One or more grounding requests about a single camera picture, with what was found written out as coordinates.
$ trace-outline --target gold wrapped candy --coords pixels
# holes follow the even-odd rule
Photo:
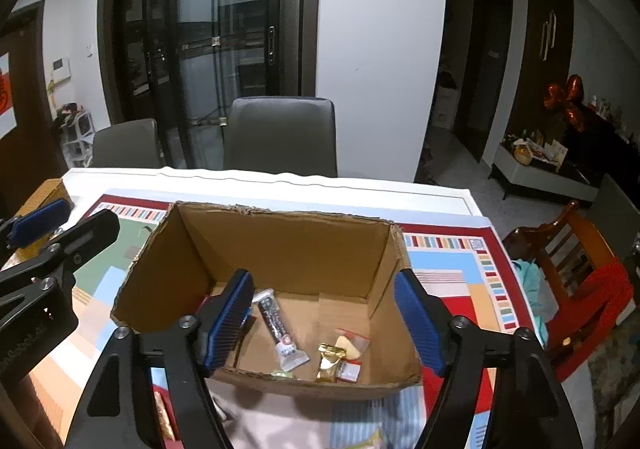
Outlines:
[[[318,347],[318,351],[322,356],[316,382],[335,382],[335,372],[340,366],[340,362],[346,358],[347,350],[322,343]]]

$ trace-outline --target leather chair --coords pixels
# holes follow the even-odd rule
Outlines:
[[[334,103],[306,97],[246,97],[231,106],[225,169],[337,176]]]
[[[94,136],[92,168],[164,167],[155,119],[123,122]]]

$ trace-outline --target dark wooden door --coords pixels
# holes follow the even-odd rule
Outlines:
[[[38,62],[37,11],[14,16],[0,33],[0,57],[9,54],[16,127],[0,139],[0,216],[9,217],[47,178],[63,174],[64,160]]]
[[[513,0],[474,0],[465,78],[454,133],[480,160],[498,105],[511,38]]]
[[[549,83],[566,83],[573,42],[574,0],[529,0],[522,66],[508,133],[519,135],[524,129],[527,133],[539,129],[549,138],[562,136],[564,121],[557,112],[545,110],[543,99]]]

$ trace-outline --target open cardboard box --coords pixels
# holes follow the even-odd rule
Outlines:
[[[141,333],[168,328],[247,269],[257,289],[276,291],[288,330],[311,360],[294,370],[295,380],[271,376],[280,368],[254,305],[254,324],[214,378],[281,395],[372,399],[420,377],[393,295],[393,276],[408,266],[402,232],[385,220],[178,202],[130,267],[112,316]],[[336,328],[371,339],[356,384],[314,382],[318,345],[334,344]]]

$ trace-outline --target metal bolt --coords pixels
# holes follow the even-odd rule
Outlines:
[[[45,279],[42,280],[42,283],[40,283],[40,289],[48,290],[54,285],[55,282],[56,282],[56,279],[54,277],[46,277]]]
[[[518,335],[526,341],[528,341],[529,339],[533,339],[533,332],[528,328],[521,328],[518,332]]]
[[[463,328],[469,326],[471,321],[469,321],[468,318],[463,315],[456,315],[451,320],[451,323],[453,324],[453,326],[455,326],[455,328],[460,328],[460,330],[462,330]]]
[[[127,335],[129,335],[129,328],[126,326],[120,326],[116,328],[115,333],[113,334],[116,339],[124,339]]]
[[[193,315],[184,315],[180,317],[180,321],[178,321],[178,323],[180,324],[180,328],[189,328],[196,324],[196,321],[197,320]]]

